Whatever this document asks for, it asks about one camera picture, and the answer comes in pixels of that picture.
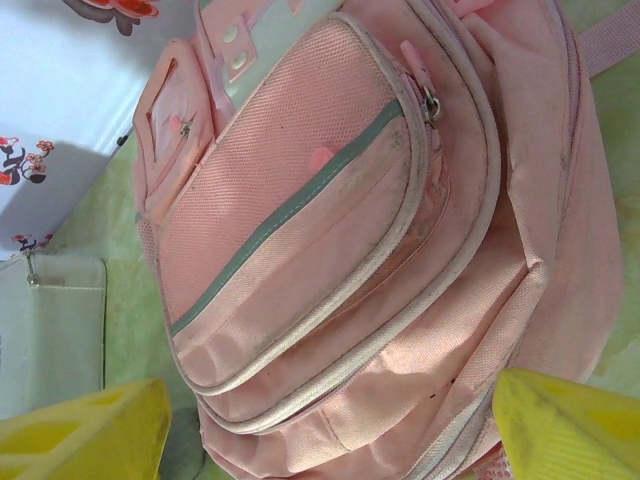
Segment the backpack strap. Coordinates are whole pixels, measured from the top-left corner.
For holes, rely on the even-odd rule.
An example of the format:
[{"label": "backpack strap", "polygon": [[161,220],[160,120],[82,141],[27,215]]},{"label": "backpack strap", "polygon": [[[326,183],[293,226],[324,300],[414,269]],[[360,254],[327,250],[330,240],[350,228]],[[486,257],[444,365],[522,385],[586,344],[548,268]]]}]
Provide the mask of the backpack strap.
[{"label": "backpack strap", "polygon": [[631,0],[613,15],[578,35],[590,77],[608,70],[640,50],[640,0]]}]

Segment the backpack pocket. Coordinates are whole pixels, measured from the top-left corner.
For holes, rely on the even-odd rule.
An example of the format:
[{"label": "backpack pocket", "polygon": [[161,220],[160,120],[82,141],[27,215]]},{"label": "backpack pocket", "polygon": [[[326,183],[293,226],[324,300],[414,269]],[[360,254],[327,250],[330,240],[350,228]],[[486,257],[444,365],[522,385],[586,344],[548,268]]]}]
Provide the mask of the backpack pocket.
[{"label": "backpack pocket", "polygon": [[211,102],[190,44],[169,42],[134,113],[138,212],[162,224],[176,195],[213,139]]},{"label": "backpack pocket", "polygon": [[[334,15],[206,152],[158,244],[176,360],[195,391],[242,384],[362,292],[394,252],[408,258],[417,215],[425,228],[409,243],[428,237],[448,191],[432,162],[430,95]],[[401,262],[391,263],[389,275]]]}]

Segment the backpack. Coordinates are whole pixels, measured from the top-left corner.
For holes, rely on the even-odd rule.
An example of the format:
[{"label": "backpack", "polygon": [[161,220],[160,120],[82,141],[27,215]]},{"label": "backpack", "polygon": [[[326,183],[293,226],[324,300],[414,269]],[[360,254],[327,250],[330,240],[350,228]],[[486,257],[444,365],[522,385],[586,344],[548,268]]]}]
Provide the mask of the backpack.
[{"label": "backpack", "polygon": [[498,372],[583,382],[616,320],[589,74],[640,46],[612,35],[640,2],[580,49],[556,0],[195,13],[133,177],[206,451],[239,479],[508,475]]}]

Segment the green floor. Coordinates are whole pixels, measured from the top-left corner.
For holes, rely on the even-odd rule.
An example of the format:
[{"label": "green floor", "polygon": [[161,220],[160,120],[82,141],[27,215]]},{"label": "green floor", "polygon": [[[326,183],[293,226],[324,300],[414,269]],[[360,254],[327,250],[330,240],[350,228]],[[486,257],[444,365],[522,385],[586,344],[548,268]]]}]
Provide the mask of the green floor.
[{"label": "green floor", "polygon": [[[578,28],[584,28],[625,0],[563,3]],[[590,383],[640,397],[640,55],[598,77],[594,91],[618,209],[626,292],[618,325]],[[135,156],[131,139],[56,234],[49,252],[98,256],[106,263],[107,385],[161,377],[179,409],[193,406],[194,399],[173,365],[160,298],[142,258],[131,200]],[[208,465],[199,478],[226,477]]]}]

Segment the floral pattern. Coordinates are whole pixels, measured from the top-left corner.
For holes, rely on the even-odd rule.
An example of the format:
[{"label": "floral pattern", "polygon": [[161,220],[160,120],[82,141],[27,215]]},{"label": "floral pattern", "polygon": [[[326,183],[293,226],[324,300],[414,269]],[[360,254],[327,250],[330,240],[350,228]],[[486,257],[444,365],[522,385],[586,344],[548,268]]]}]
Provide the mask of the floral pattern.
[{"label": "floral pattern", "polygon": [[17,185],[22,180],[39,184],[47,178],[47,167],[44,159],[56,148],[49,140],[40,140],[36,148],[41,153],[27,153],[24,147],[17,148],[20,139],[17,137],[0,137],[0,151],[4,153],[2,163],[4,170],[0,171],[0,185]]},{"label": "floral pattern", "polygon": [[118,31],[125,37],[131,36],[133,26],[140,25],[144,17],[158,16],[153,3],[157,0],[62,0],[78,15],[98,23],[115,20]]},{"label": "floral pattern", "polygon": [[45,235],[42,241],[38,241],[33,237],[33,235],[28,234],[14,235],[13,237],[11,237],[11,240],[20,244],[20,252],[33,252],[34,250],[40,250],[46,247],[52,238],[53,233],[49,233],[48,235]]}]

